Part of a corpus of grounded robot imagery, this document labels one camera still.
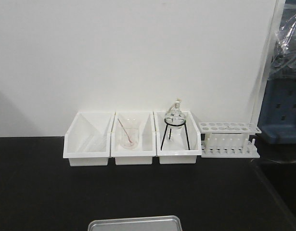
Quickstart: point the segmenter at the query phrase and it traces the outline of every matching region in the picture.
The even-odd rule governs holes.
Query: plastic bag
[[[277,45],[271,64],[270,78],[296,79],[296,7],[284,9]]]

